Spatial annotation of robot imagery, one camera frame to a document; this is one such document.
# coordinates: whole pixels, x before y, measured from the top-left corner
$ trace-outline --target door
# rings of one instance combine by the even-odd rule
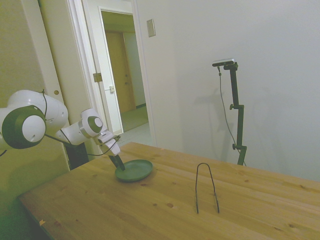
[[[113,134],[123,133],[117,90],[110,89],[115,86],[112,72],[109,49],[104,31],[102,11],[111,11],[123,14],[132,14],[131,2],[124,0],[82,0],[84,15],[93,52],[95,73],[101,73],[103,85],[101,96],[105,98],[104,109],[106,111],[107,125]]]
[[[106,32],[105,35],[120,113],[135,110],[134,90],[128,66],[124,35],[122,32]]]

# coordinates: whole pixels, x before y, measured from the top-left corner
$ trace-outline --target wire tongs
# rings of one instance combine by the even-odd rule
[[[216,194],[216,187],[215,187],[215,183],[214,183],[214,178],[212,177],[212,173],[211,173],[210,166],[209,166],[207,163],[205,163],[205,162],[200,163],[200,164],[197,166],[197,168],[196,168],[196,179],[195,179],[195,205],[196,205],[196,213],[197,213],[197,214],[199,213],[198,195],[197,195],[197,183],[198,183],[198,170],[199,170],[199,166],[200,166],[201,164],[205,164],[205,165],[207,165],[208,168],[209,168],[210,175],[211,175],[211,180],[212,180],[212,185],[213,185],[213,193],[214,193],[215,201],[216,201],[216,207],[217,207],[217,209],[218,209],[218,213],[220,213],[218,198],[217,198],[217,194]]]

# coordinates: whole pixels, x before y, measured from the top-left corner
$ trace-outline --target carpet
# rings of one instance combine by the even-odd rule
[[[147,107],[143,106],[135,110],[123,112],[121,113],[121,120],[124,132],[146,124],[149,122]]]

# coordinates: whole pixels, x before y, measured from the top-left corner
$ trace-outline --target wooden door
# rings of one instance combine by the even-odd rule
[[[120,113],[136,109],[134,91],[122,32],[106,32],[115,90]]]

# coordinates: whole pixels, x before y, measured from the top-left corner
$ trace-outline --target cord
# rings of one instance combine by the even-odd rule
[[[120,136],[118,135],[118,136],[116,136],[116,137],[114,137],[114,140],[115,140],[115,143],[114,144],[112,144],[112,146],[106,151],[106,152],[104,152],[104,153],[102,153],[102,154],[98,154],[98,155],[95,155],[95,154],[88,154],[87,153],[87,155],[88,156],[96,156],[96,157],[99,157],[99,156],[102,156],[102,155],[105,155],[107,152],[109,152],[113,147],[114,147],[114,145],[116,145],[116,143],[119,141],[119,139],[120,139]]]
[[[4,150],[4,152],[0,154],[0,157],[2,157],[6,152],[7,150]]]
[[[73,144],[70,142],[69,138],[65,135],[64,131],[62,131],[62,129],[60,129],[60,131],[62,132],[63,136],[68,140],[69,144],[73,145]]]
[[[43,98],[44,98],[44,101],[45,101],[44,118],[46,118],[47,110],[48,110],[48,103],[47,103],[47,99],[46,99],[46,96],[45,96],[45,90],[44,89],[42,90],[42,94],[43,94]]]
[[[232,137],[232,140],[233,140],[233,143],[234,145],[237,145],[236,144],[236,141],[235,141],[235,138],[230,130],[230,127],[229,127],[229,124],[228,124],[228,120],[227,120],[227,114],[226,114],[226,107],[225,107],[225,102],[224,102],[224,98],[222,97],[222,89],[221,89],[221,72],[220,72],[220,67],[218,66],[218,71],[219,71],[219,78],[220,78],[220,96],[221,96],[221,101],[222,101],[222,105],[223,105],[223,111],[224,111],[224,118],[225,118],[225,122],[226,122],[226,126],[228,127],[228,130],[229,130],[229,133]]]

